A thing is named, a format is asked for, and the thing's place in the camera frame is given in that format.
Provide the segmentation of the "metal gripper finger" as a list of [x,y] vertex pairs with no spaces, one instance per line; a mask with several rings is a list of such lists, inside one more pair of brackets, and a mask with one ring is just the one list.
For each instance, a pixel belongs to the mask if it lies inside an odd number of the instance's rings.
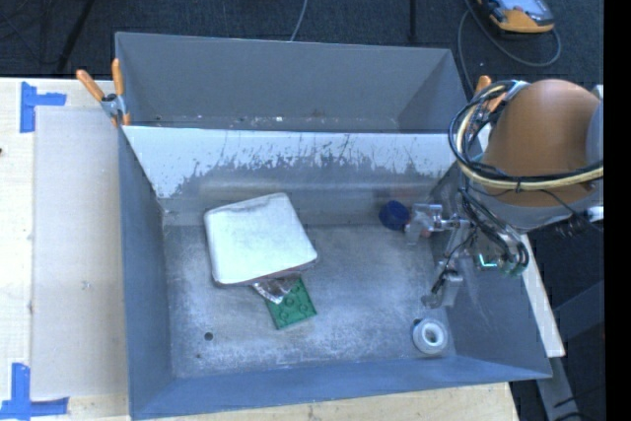
[[457,272],[441,274],[429,293],[422,297],[423,306],[427,309],[452,307],[463,284],[464,278]]
[[404,226],[404,235],[409,245],[416,245],[421,239],[429,239],[435,233],[465,233],[469,221],[458,214],[445,217],[442,204],[413,204],[410,219]]

